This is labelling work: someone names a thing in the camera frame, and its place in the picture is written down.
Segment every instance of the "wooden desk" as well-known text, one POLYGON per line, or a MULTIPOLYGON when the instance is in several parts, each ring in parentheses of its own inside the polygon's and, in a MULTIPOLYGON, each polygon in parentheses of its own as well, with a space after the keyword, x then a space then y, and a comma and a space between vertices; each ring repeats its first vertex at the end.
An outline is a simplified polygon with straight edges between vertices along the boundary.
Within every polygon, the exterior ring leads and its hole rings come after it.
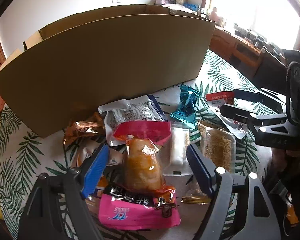
POLYGON ((229 62, 230 57, 234 56, 252 68, 253 74, 257 71, 262 62, 263 53, 245 39, 228 33, 223 28, 216 26, 209 49, 218 56, 229 62))

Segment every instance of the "tablecloth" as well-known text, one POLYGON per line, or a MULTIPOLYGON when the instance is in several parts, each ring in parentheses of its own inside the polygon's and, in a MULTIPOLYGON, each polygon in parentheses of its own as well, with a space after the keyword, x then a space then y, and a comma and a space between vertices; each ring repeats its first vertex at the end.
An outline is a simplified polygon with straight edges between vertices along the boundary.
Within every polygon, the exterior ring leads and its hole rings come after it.
MULTIPOLYGON (((199 76, 195 80, 185 82, 185 84, 202 92, 202 97, 199 98, 195 106, 196 119, 213 119, 217 122, 218 118, 210 111, 205 100, 207 93, 229 91, 234 88, 249 91, 256 89, 234 67, 210 50, 206 54, 199 76)), ((162 110, 169 114, 175 111, 178 106, 180 89, 178 85, 174 85, 155 92, 153 95, 162 110)), ((272 110, 261 103, 236 99, 235 104, 253 110, 258 114, 273 113, 272 110)), ((63 135, 64 131, 61 130, 47 138, 40 138, 14 114, 9 106, 4 106, 0 116, 0 207, 14 239, 18 236, 19 219, 37 176, 42 172, 47 172, 51 176, 66 173, 82 143, 82 139, 79 138, 68 147, 65 147, 62 145, 63 135)), ((105 141, 103 137, 95 139, 98 142, 105 141)), ((191 143, 199 143, 201 136, 198 130, 193 130, 190 133, 190 139, 191 143)), ((242 140, 237 139, 235 172, 247 175, 253 171, 263 180, 271 163, 271 150, 267 147, 257 146, 254 140, 251 132, 242 140)), ((183 185, 177 188, 179 196, 178 210, 182 220, 180 226, 167 230, 124 232, 105 228, 96 219, 102 235, 106 239, 113 240, 192 239, 204 217, 207 206, 180 203, 180 197, 188 190, 187 180, 188 178, 184 177, 178 181, 179 185, 183 185)), ((229 227, 233 220, 235 203, 234 198, 228 212, 225 228, 229 227)), ((68 236, 76 239, 62 197, 60 197, 60 205, 63 208, 62 216, 66 232, 68 236)))

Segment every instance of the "cardboard box flap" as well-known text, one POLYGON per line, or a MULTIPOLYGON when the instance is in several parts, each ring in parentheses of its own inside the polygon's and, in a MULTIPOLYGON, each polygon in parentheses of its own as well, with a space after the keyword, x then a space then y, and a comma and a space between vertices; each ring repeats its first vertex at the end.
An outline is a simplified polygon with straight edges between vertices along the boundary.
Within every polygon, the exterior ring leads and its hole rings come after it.
POLYGON ((0 71, 8 65, 12 60, 14 60, 16 57, 18 57, 21 54, 20 49, 16 49, 14 52, 11 53, 11 55, 4 61, 4 63, 0 66, 0 71))
POLYGON ((105 103, 196 78, 214 26, 154 14, 86 23, 39 42, 2 68, 0 95, 46 137, 105 103))
MULTIPOLYGON (((42 39, 45 40, 57 33, 85 23, 112 17, 136 14, 170 14, 170 9, 159 5, 150 4, 130 4, 98 8, 91 11, 73 14, 58 21, 55 21, 40 29, 39 33, 42 39)), ((200 16, 183 11, 177 11, 176 15, 203 19, 200 16)))
POLYGON ((25 47, 25 50, 27 50, 41 41, 43 41, 43 38, 41 37, 40 33, 37 31, 34 34, 32 34, 26 41, 24 41, 23 46, 25 47))

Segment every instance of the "gold foil wrapper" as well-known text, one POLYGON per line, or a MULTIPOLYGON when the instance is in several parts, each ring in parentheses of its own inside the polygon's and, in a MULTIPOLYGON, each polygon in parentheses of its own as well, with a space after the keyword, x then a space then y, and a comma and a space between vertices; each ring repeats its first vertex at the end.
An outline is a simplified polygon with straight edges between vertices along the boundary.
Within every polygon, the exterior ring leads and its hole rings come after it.
POLYGON ((105 125, 100 114, 95 112, 85 121, 70 122, 65 130, 63 145, 69 145, 79 137, 92 137, 97 134, 105 134, 105 125))

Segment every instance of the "teal foil wrapper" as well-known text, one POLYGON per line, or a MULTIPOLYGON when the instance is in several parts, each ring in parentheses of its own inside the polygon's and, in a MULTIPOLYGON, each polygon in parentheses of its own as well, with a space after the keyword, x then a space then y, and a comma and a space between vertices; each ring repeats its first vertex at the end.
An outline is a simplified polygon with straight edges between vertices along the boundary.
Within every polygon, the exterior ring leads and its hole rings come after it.
POLYGON ((201 97, 202 94, 198 91, 189 87, 185 84, 180 86, 180 102, 178 109, 171 113, 170 116, 174 119, 177 119, 180 122, 183 122, 190 129, 195 129, 195 104, 197 103, 198 97, 201 97))

